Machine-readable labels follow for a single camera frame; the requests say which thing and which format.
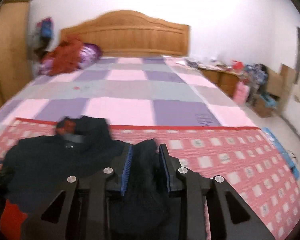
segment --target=red cloth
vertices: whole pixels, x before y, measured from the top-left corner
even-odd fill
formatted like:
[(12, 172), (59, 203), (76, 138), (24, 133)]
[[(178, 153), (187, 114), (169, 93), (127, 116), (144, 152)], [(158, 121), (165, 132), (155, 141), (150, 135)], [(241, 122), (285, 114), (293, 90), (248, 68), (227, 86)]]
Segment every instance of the red cloth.
[(64, 38), (58, 47), (45, 55), (42, 61), (53, 58), (52, 68), (49, 76), (60, 73), (70, 73), (78, 69), (80, 61), (80, 50), (83, 47), (81, 39), (76, 35)]
[(28, 217), (22, 213), (18, 206), (6, 201), (6, 206), (0, 219), (0, 230), (8, 240), (19, 240), (21, 236), (21, 224)]

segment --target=purple checkered bedspread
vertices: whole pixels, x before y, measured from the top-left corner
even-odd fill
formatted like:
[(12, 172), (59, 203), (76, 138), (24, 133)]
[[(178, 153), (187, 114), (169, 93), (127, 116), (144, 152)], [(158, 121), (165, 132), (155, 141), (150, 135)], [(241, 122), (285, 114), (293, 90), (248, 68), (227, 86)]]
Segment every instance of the purple checkered bedspread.
[(0, 131), (15, 117), (81, 115), (117, 125), (254, 126), (219, 88), (177, 60), (102, 58), (85, 70), (39, 76), (0, 109)]

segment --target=purple pillow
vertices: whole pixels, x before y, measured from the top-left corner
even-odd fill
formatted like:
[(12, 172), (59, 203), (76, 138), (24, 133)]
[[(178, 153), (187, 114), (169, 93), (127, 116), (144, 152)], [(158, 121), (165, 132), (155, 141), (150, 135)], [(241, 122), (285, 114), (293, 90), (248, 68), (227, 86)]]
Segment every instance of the purple pillow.
[(38, 75), (48, 75), (52, 69), (53, 58), (44, 60), (44, 62), (39, 67)]
[(78, 63), (79, 68), (84, 69), (91, 66), (96, 63), (101, 56), (102, 51), (99, 46), (91, 43), (84, 43), (84, 46), (80, 51), (81, 61)]

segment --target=white wall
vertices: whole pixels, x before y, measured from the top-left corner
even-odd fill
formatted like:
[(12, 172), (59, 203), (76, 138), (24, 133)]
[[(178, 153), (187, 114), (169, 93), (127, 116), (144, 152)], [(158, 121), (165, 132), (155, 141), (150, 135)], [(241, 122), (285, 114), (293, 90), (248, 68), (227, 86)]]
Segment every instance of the white wall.
[(296, 67), (300, 14), (290, 0), (273, 0), (274, 43), (271, 68), (280, 72), (281, 64)]
[[(300, 14), (290, 0), (274, 0), (274, 46), (271, 68), (280, 71), (281, 64), (296, 67), (298, 54), (298, 31)], [(300, 135), (300, 103), (291, 94), (283, 116), (296, 128)]]
[(52, 16), (55, 33), (105, 12), (132, 9), (191, 26), (190, 53), (226, 61), (271, 63), (272, 0), (33, 0), (34, 23)]

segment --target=metal screw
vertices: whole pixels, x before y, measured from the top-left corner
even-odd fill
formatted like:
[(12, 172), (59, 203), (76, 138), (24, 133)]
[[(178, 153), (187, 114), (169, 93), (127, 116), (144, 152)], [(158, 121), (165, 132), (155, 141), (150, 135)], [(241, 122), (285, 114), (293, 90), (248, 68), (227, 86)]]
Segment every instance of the metal screw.
[(219, 182), (219, 183), (221, 183), (221, 182), (224, 182), (225, 181), (225, 179), (224, 179), (224, 177), (222, 177), (222, 176), (215, 176), (215, 181), (216, 182)]
[(70, 183), (73, 183), (77, 180), (77, 178), (75, 176), (70, 176), (68, 177), (67, 181), (70, 182)]
[(185, 168), (185, 167), (181, 167), (181, 168), (178, 169), (178, 171), (179, 171), (180, 173), (182, 173), (182, 174), (185, 174), (185, 173), (188, 172), (188, 169)]
[(68, 149), (73, 148), (73, 144), (72, 143), (66, 143), (66, 148), (68, 148)]
[(110, 173), (112, 173), (112, 171), (113, 171), (113, 169), (110, 168), (110, 167), (105, 168), (105, 169), (103, 170), (103, 172), (106, 173), (106, 174), (110, 174)]

